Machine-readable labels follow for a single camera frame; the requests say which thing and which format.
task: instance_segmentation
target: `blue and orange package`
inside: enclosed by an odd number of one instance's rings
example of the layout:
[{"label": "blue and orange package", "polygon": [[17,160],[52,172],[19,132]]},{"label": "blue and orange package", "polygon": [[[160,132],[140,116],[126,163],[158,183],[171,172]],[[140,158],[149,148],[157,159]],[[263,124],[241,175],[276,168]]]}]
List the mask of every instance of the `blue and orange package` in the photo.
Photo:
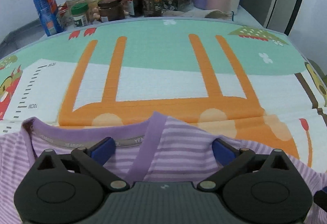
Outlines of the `blue and orange package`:
[{"label": "blue and orange package", "polygon": [[33,0],[41,24],[48,36],[64,31],[56,0]]}]

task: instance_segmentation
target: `purple striped shirt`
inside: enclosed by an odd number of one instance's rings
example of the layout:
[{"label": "purple striped shirt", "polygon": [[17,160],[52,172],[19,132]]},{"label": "purple striped shirt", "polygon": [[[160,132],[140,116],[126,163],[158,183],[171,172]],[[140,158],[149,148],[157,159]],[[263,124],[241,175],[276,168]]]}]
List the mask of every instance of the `purple striped shirt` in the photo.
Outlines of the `purple striped shirt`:
[{"label": "purple striped shirt", "polygon": [[[94,129],[61,129],[37,118],[26,120],[18,133],[0,136],[0,223],[21,223],[13,203],[19,183],[43,150],[57,154],[70,153],[76,145],[89,146],[111,136],[116,142],[142,138],[140,145],[118,147],[104,165],[107,170],[134,181],[191,181],[197,184],[221,169],[212,151],[212,142],[221,138],[239,149],[248,147],[259,154],[272,148],[263,144],[213,136],[197,127],[154,113],[147,121],[120,127]],[[312,194],[327,186],[327,174],[316,173],[290,156]],[[327,213],[313,204],[305,223],[327,223]]]}]

